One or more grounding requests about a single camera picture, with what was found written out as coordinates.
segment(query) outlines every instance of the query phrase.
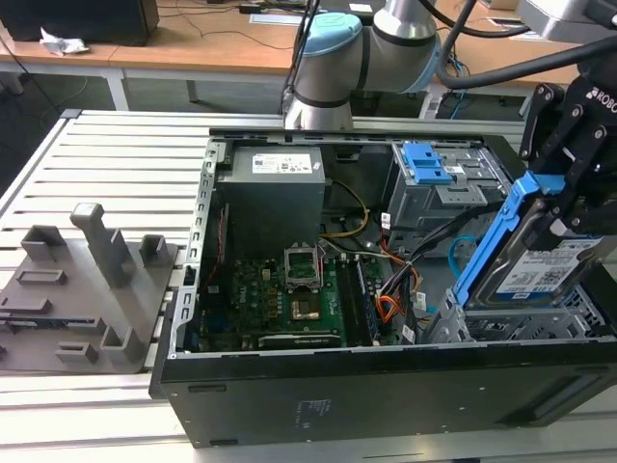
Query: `chip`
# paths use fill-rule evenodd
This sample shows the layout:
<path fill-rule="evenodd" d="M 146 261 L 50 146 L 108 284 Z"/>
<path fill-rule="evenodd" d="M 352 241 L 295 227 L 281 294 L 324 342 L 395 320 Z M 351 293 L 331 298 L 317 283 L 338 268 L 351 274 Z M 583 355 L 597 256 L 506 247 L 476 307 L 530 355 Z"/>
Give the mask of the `chip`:
<path fill-rule="evenodd" d="M 318 320 L 321 317 L 319 294 L 294 292 L 289 295 L 292 320 Z"/>

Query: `black computer case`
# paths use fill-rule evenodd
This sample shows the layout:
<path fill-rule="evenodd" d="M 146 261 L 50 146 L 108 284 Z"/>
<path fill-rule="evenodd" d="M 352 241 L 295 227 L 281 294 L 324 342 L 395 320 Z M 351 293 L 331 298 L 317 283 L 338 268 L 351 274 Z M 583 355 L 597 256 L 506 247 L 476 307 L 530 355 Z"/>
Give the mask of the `black computer case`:
<path fill-rule="evenodd" d="M 158 24 L 156 0 L 0 0 L 15 41 L 38 41 L 40 28 L 65 39 L 142 46 Z"/>

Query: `floor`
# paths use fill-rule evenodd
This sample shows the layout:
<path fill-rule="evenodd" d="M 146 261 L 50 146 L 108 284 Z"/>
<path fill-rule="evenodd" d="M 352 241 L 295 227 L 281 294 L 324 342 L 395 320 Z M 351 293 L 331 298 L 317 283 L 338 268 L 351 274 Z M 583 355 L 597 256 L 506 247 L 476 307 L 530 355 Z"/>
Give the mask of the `floor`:
<path fill-rule="evenodd" d="M 58 114 L 25 76 L 23 95 L 8 90 L 0 93 L 0 195 L 11 184 L 30 155 L 37 149 Z M 36 82 L 61 109 L 112 110 L 114 105 L 102 78 L 37 75 Z M 173 80 L 131 79 L 131 108 L 136 111 L 178 111 L 274 114 L 278 110 L 280 87 L 265 84 L 198 83 L 200 103 L 188 100 L 185 83 Z M 417 117 L 423 94 L 362 95 L 352 99 L 356 115 Z M 448 98 L 440 119 L 449 119 L 456 96 Z M 516 97 L 470 95 L 461 104 L 457 119 L 519 121 L 523 100 Z"/>

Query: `motherboard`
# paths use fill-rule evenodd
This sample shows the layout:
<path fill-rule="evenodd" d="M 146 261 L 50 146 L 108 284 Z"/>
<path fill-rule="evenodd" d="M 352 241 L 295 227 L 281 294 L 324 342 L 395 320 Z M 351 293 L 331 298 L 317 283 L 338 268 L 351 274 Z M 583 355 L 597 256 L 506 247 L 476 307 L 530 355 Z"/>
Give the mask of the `motherboard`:
<path fill-rule="evenodd" d="M 292 259 L 289 267 L 283 259 L 235 260 L 221 292 L 201 296 L 209 301 L 201 318 L 201 350 L 345 347 L 376 340 L 379 262 L 324 257 L 317 267 L 319 288 L 289 288 L 290 277 L 308 278 L 312 271 L 306 259 Z"/>

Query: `aluminum profile table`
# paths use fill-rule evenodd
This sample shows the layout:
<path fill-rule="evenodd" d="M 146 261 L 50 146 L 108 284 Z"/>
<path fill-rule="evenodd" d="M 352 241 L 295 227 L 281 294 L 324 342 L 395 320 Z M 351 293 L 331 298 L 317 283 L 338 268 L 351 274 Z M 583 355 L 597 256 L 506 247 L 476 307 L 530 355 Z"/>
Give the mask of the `aluminum profile table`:
<path fill-rule="evenodd" d="M 521 123 L 358 118 L 356 128 L 504 135 L 515 149 Z M 281 127 L 276 116 L 84 111 L 62 118 L 0 200 L 0 288 L 19 265 L 31 225 L 78 236 L 68 215 L 101 202 L 108 227 L 127 239 L 163 233 L 186 245 L 208 127 Z M 182 264 L 180 252 L 176 264 Z M 181 282 L 169 281 L 166 303 Z M 148 352 L 152 368 L 161 324 Z M 107 376 L 0 375 L 3 462 L 608 462 L 617 460 L 617 388 L 547 428 L 193 450 L 172 408 L 148 396 L 149 373 Z M 413 400 L 413 397 L 401 397 Z"/>

